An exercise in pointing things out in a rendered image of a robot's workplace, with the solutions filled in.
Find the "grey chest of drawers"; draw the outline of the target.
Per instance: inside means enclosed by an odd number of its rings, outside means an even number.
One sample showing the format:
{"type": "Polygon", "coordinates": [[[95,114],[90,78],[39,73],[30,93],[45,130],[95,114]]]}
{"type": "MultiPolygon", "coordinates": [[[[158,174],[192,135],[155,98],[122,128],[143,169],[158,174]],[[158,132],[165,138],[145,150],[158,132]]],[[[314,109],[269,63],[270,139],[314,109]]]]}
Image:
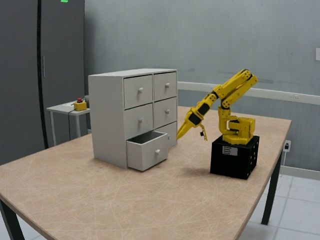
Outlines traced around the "grey chest of drawers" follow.
{"type": "Polygon", "coordinates": [[[89,111],[94,158],[128,169],[126,140],[144,134],[164,125],[176,122],[178,132],[178,70],[154,70],[152,68],[109,72],[88,76],[89,111]],[[150,70],[150,71],[146,71],[150,70]],[[143,72],[141,72],[143,71],[143,72]],[[138,73],[137,73],[138,72],[138,73]],[[154,100],[154,74],[175,72],[176,95],[154,100]],[[151,75],[152,100],[144,103],[124,106],[124,78],[151,75]],[[176,119],[155,127],[154,102],[176,97],[176,119]],[[153,128],[126,138],[125,109],[144,104],[152,104],[153,128]]]}

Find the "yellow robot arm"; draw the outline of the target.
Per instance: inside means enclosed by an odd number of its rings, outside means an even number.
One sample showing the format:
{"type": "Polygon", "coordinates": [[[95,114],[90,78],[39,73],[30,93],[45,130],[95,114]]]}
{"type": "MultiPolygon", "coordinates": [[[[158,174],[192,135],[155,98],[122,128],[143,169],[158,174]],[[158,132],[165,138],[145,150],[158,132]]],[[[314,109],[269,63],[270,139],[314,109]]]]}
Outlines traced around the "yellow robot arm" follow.
{"type": "Polygon", "coordinates": [[[250,125],[254,118],[231,115],[230,106],[257,82],[258,79],[255,75],[252,75],[248,69],[243,69],[222,86],[219,84],[213,88],[213,91],[197,103],[195,111],[204,117],[211,109],[212,104],[219,98],[221,103],[218,106],[218,128],[223,134],[222,140],[231,145],[246,145],[253,138],[253,133],[250,134],[250,125]],[[227,129],[227,121],[229,121],[229,129],[227,129]]]}

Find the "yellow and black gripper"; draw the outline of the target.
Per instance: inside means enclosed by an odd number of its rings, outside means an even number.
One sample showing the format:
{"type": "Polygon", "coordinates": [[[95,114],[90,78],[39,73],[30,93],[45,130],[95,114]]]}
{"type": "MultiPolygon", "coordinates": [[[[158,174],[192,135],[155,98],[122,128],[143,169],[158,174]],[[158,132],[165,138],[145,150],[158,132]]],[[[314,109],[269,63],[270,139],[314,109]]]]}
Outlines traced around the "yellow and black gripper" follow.
{"type": "Polygon", "coordinates": [[[190,110],[186,113],[185,121],[177,131],[177,137],[176,139],[180,139],[182,136],[184,136],[192,127],[197,128],[200,126],[202,128],[202,132],[200,132],[200,136],[204,136],[204,140],[208,141],[205,127],[202,125],[202,121],[204,120],[204,117],[202,117],[198,112],[195,111],[196,108],[193,106],[190,108],[190,110]],[[204,132],[204,133],[203,133],[204,132]]]}

